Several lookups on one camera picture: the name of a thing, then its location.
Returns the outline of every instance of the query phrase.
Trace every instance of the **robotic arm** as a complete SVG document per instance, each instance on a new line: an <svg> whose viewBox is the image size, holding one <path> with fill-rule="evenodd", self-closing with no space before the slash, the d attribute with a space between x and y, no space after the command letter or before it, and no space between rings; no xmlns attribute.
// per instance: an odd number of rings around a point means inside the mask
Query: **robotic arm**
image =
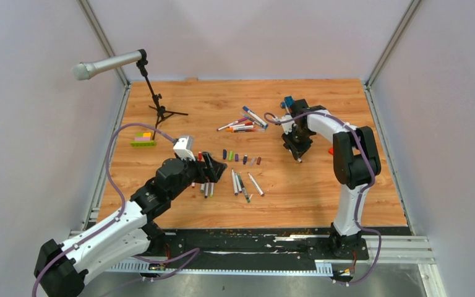
<svg viewBox="0 0 475 297"><path fill-rule="evenodd" d="M85 285L119 261L161 249L164 233L154 219L168 210L172 200L191 183L217 183L227 167L207 152L202 153L203 161L196 160L192 153L193 141L190 136L178 138L174 145L176 158L165 160L155 177L136 190L120 217L116 218L121 209L74 238L60 244L51 239L42 245L34 271L36 277L63 249L75 247L41 279L41 286L49 297L77 296ZM111 220L116 222L85 244L77 245Z"/></svg>
<svg viewBox="0 0 475 297"><path fill-rule="evenodd" d="M361 231L355 222L356 205L361 189L371 181L369 169L361 154L355 155L353 152L353 148L357 147L351 129L358 137L372 171L378 175L381 172L381 162L374 133L370 127L356 127L335 120L335 117L327 117L326 115L331 115L327 109L322 106L309 107L305 99L293 101L291 97L287 97L285 104L290 114L281 118L281 122L285 122L281 124L284 132L281 138L283 146L292 153L295 160L302 162L301 157L312 144L310 136L320 134L332 143L334 174L341 184L341 194L338 214L332 223L334 232L330 248L338 257L349 254L361 242ZM358 205L358 220L361 220L366 195L367 191L364 191Z"/></svg>

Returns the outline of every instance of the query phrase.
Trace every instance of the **gray floor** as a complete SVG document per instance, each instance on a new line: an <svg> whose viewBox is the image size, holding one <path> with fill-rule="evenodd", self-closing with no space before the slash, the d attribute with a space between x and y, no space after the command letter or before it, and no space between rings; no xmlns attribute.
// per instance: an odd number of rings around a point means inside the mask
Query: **gray floor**
<svg viewBox="0 0 475 297"><path fill-rule="evenodd" d="M368 265L356 266L357 277ZM92 281L80 296L98 297L135 278L137 274L107 272ZM203 296L203 297L267 297L267 296L426 296L421 276L413 264L379 264L363 283L351 287L333 284L323 277L257 277L229 275L176 275L155 283L135 283L109 297L125 296Z"/></svg>

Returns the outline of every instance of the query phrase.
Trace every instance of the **stack of colorful blocks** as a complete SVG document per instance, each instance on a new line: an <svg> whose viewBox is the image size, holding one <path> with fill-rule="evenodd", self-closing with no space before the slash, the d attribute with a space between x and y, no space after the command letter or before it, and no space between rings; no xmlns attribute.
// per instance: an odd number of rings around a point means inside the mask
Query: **stack of colorful blocks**
<svg viewBox="0 0 475 297"><path fill-rule="evenodd" d="M135 135L134 141L130 142L130 145L133 147L154 147L155 141L152 140L152 133L137 133Z"/></svg>

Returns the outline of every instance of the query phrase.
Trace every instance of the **blue object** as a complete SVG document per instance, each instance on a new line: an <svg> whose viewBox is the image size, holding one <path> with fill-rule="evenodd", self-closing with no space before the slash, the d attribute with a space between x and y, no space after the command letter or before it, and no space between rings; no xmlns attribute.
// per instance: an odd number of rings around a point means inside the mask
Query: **blue object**
<svg viewBox="0 0 475 297"><path fill-rule="evenodd" d="M290 108L290 106L292 106L292 104L294 104L294 99L292 99L292 96L287 96L284 99L284 103L288 108Z"/></svg>

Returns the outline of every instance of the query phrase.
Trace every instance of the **microphone head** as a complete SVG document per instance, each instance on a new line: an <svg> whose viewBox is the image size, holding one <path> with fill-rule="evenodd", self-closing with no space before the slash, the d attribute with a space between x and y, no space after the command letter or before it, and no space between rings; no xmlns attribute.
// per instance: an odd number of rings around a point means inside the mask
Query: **microphone head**
<svg viewBox="0 0 475 297"><path fill-rule="evenodd" d="M88 71L87 66L84 63L79 63L72 68L72 72L74 73L74 77L77 80L85 80L91 79L92 75L90 75L90 71Z"/></svg>

